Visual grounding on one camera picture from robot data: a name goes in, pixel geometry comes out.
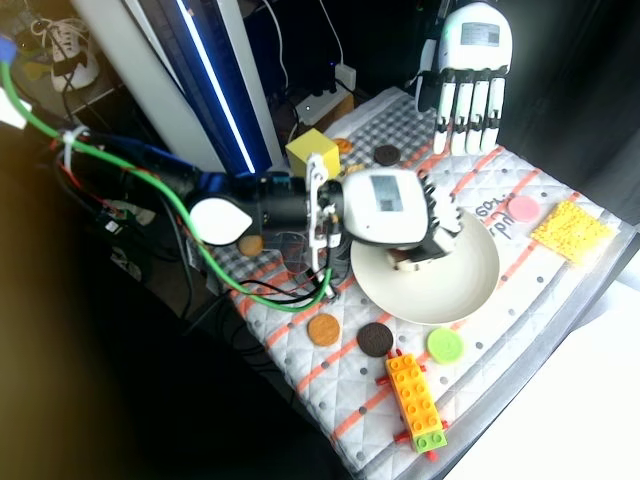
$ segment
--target plate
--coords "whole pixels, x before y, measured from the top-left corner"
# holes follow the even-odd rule
[[[462,320],[491,297],[500,276],[493,237],[468,212],[453,253],[417,272],[394,270],[380,247],[353,242],[351,266],[367,296],[385,312],[422,325]]]

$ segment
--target pink cookie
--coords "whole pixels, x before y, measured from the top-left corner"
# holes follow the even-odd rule
[[[518,222],[531,222],[538,218],[540,205],[531,197],[516,197],[507,205],[509,215]]]

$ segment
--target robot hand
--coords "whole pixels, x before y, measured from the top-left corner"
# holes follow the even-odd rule
[[[502,117],[505,75],[511,65],[511,28],[506,18],[487,3],[474,2],[455,10],[442,25],[437,41],[425,42],[420,59],[416,107],[428,108],[425,73],[437,76],[440,100],[433,139],[434,153],[446,146],[453,114],[452,155],[488,153],[496,146]]]

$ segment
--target quilted tablecloth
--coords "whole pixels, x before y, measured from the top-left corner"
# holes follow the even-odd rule
[[[383,144],[398,147],[401,167],[428,171],[432,181],[455,195],[459,205],[481,219],[493,234],[501,278],[482,313],[452,326],[465,342],[462,360],[450,366],[433,362],[425,351],[431,328],[382,311],[352,275],[340,285],[337,301],[295,315],[268,309],[242,295],[233,297],[249,329],[349,471],[356,478],[371,480],[431,478],[441,471],[517,393],[516,389],[507,395],[509,385],[500,389],[496,385],[514,374],[519,376],[513,382],[526,382],[535,370],[514,371],[518,361],[534,355],[527,362],[531,368],[544,361],[533,348],[535,342],[556,331],[565,332],[575,309],[585,303],[583,298],[571,307],[571,302],[577,301],[575,292],[595,275],[594,269],[601,270],[598,278],[606,273],[604,260],[602,265],[574,267],[532,241],[529,234],[536,222],[514,222],[504,199],[515,195],[534,198],[542,208],[541,219],[563,200],[576,202],[618,232],[602,259],[624,249],[631,238],[630,227],[619,219],[502,147],[482,156],[432,154],[435,113],[418,114],[413,101],[399,90],[389,90],[341,119],[328,133],[334,138],[346,137],[354,145],[353,151],[343,156],[343,166],[384,168],[373,162],[374,149]],[[278,252],[252,259],[243,257],[235,247],[216,249],[215,253],[238,279],[252,277],[284,288],[295,287]],[[567,308],[574,311],[560,318],[558,312]],[[332,314],[342,324],[341,338],[332,346],[315,346],[307,335],[307,322],[319,312]],[[387,325],[394,335],[394,348],[415,354],[426,365],[427,382],[441,417],[451,425],[449,445],[437,450],[440,460],[435,464],[414,453],[408,444],[393,441],[393,435],[404,427],[390,387],[375,383],[385,374],[383,359],[368,357],[356,341],[358,329],[369,322]]]

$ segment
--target white shoe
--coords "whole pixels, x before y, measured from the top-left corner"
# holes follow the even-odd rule
[[[78,18],[49,20],[43,18],[31,23],[31,32],[42,37],[46,46],[47,37],[53,47],[53,68],[51,82],[56,92],[77,90],[90,85],[100,73],[98,61],[89,51],[87,35],[89,29]]]

